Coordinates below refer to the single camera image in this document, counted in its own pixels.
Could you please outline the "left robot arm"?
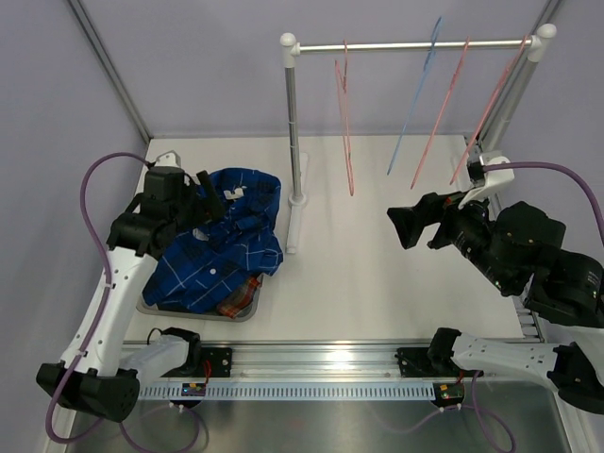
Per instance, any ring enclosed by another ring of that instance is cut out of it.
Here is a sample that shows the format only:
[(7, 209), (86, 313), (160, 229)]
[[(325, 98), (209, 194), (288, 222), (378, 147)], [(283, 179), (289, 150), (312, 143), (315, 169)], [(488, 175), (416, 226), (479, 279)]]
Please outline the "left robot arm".
[(174, 166), (154, 166), (143, 191), (111, 225), (101, 250), (106, 270), (72, 343), (44, 363), (38, 385), (54, 403), (122, 422), (141, 388), (167, 375), (189, 377), (204, 365), (198, 334), (169, 327), (153, 343), (122, 358), (123, 341), (143, 288), (176, 236), (224, 216), (226, 209), (202, 171), (187, 182)]

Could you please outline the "light blue hanger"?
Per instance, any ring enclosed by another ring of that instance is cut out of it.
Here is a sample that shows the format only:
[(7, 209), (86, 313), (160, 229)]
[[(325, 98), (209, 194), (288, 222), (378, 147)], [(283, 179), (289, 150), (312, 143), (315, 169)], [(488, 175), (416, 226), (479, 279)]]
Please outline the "light blue hanger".
[(432, 65), (432, 61), (433, 61), (433, 58), (434, 58), (435, 53), (436, 53), (435, 45), (436, 45), (436, 42), (437, 42), (437, 40), (439, 38), (442, 26), (443, 26), (443, 17), (440, 16), (437, 19), (437, 21), (435, 22), (434, 27), (433, 27), (432, 32), (431, 32), (431, 35), (430, 35), (430, 46), (428, 48), (427, 55), (426, 55), (426, 58), (424, 60), (422, 73), (421, 73), (421, 76), (420, 76), (419, 81), (417, 83), (417, 86), (416, 86), (413, 98), (411, 100), (411, 106), (410, 106), (410, 108), (408, 110), (407, 116), (405, 118), (405, 121), (404, 121), (404, 123), (403, 123), (403, 125), (401, 127), (401, 130), (400, 130), (400, 133), (398, 135), (398, 138), (397, 138), (397, 141), (396, 141), (396, 145), (395, 145), (395, 148), (394, 148), (394, 152), (393, 152), (393, 154), (391, 156), (391, 160), (390, 160), (388, 168), (387, 168), (387, 173), (386, 173), (387, 176), (389, 176), (391, 174), (392, 170), (394, 169), (394, 166), (396, 164), (396, 160), (397, 160), (399, 151), (401, 149), (403, 138), (406, 135), (409, 123), (410, 123), (410, 121), (411, 121), (411, 119), (413, 117), (413, 114), (415, 113), (419, 96), (420, 96), (420, 94), (421, 94), (421, 92), (422, 92), (422, 90), (424, 88), (426, 79), (428, 78), (428, 74), (429, 74), (429, 71), (430, 71), (430, 68), (431, 68), (431, 65)]

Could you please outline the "pink hanger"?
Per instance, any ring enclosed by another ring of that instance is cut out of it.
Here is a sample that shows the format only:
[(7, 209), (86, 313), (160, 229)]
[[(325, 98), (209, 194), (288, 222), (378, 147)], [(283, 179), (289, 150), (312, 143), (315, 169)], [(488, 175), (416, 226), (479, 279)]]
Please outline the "pink hanger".
[(344, 62), (340, 63), (337, 59), (334, 60), (334, 74), (336, 77), (347, 186), (349, 195), (353, 196), (355, 194), (355, 181), (348, 111), (348, 46), (346, 40), (343, 40), (343, 46)]
[(461, 154), (460, 160), (454, 170), (454, 173), (452, 174), (451, 178), (449, 179), (449, 184), (452, 185), (458, 178), (462, 166), (466, 163), (467, 158), (469, 157), (470, 151), (472, 150), (473, 146), (475, 145), (475, 143), (477, 142), (477, 138), (479, 135), (479, 132), (482, 130), (487, 117), (489, 115), (489, 113), (491, 112), (492, 108), (495, 105), (495, 102), (498, 98), (498, 96), (500, 95), (502, 89), (504, 88), (504, 85), (507, 81), (507, 79), (509, 78), (510, 72), (512, 71), (514, 65), (516, 64), (516, 62), (519, 60), (519, 58), (521, 57), (521, 55), (524, 52), (524, 49), (527, 45), (527, 40), (529, 39), (528, 35), (525, 35), (520, 43), (520, 46), (518, 48), (518, 50), (516, 51), (514, 57), (507, 63), (507, 65), (504, 67), (504, 70), (502, 71), (499, 79), (497, 80), (497, 83), (489, 97), (489, 100), (478, 120), (478, 123), (475, 127), (475, 130), (473, 131), (473, 133), (470, 135), (470, 138), (466, 144), (466, 147), (463, 151), (463, 153)]
[(443, 100), (443, 103), (442, 103), (442, 105), (440, 107), (440, 110), (438, 112), (438, 115), (436, 117), (434, 126), (433, 126), (432, 130), (430, 131), (430, 135), (428, 137), (428, 141), (426, 143), (426, 146), (424, 148), (422, 156), (421, 156), (421, 158), (420, 158), (420, 160), (418, 162), (418, 165), (416, 167), (413, 179), (411, 181), (411, 186), (410, 186), (411, 190), (413, 190), (415, 188), (415, 186), (416, 186), (416, 184), (418, 182), (418, 179), (419, 179), (419, 177), (421, 175), (421, 172), (423, 170), (423, 167), (424, 167), (424, 165), (426, 163), (426, 160), (427, 160), (427, 157), (428, 157), (428, 153), (429, 153), (430, 148), (432, 146), (433, 140), (434, 140), (434, 138), (436, 136), (436, 132), (438, 131), (439, 126), (440, 126), (440, 124), (442, 122), (442, 119), (443, 119), (443, 116), (445, 114), (447, 105), (448, 105), (448, 103), (450, 101), (452, 93), (453, 93), (453, 91), (455, 89), (455, 86), (457, 84), (457, 80), (458, 80), (459, 75), (461, 73), (461, 70), (462, 70), (462, 67), (463, 67), (463, 64), (464, 64), (464, 61), (465, 61), (465, 58), (466, 58), (466, 54), (468, 52), (470, 40), (471, 40), (470, 36), (467, 36), (466, 39), (465, 39), (465, 42), (464, 42), (464, 45), (463, 45), (463, 48), (462, 48), (462, 51), (461, 51), (461, 56), (459, 58), (456, 70), (453, 73), (453, 76), (451, 77), (448, 89), (447, 89), (447, 91), (445, 93), (445, 98)]

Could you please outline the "red plaid shirt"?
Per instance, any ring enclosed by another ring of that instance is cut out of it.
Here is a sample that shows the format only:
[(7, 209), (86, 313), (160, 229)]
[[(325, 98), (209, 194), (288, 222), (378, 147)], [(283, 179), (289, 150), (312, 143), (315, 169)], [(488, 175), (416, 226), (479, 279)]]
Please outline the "red plaid shirt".
[(216, 306), (217, 313), (229, 319), (237, 319), (243, 316), (244, 312), (251, 307), (260, 287), (260, 275), (249, 277), (244, 284)]

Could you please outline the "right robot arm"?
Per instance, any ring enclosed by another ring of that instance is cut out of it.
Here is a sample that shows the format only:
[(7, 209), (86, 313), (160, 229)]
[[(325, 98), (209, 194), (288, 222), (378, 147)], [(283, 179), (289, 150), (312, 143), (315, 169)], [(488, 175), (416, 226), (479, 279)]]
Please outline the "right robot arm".
[(532, 381), (564, 402), (603, 412), (603, 267), (562, 249), (564, 223), (526, 202), (489, 216), (488, 201), (462, 203), (461, 192), (428, 193), (408, 208), (389, 208), (404, 249), (424, 229), (437, 230), (428, 247), (455, 247), (502, 296), (522, 296), (526, 309), (565, 327), (570, 344), (498, 343), (440, 327), (427, 349), (428, 366), (440, 375), (486, 372)]

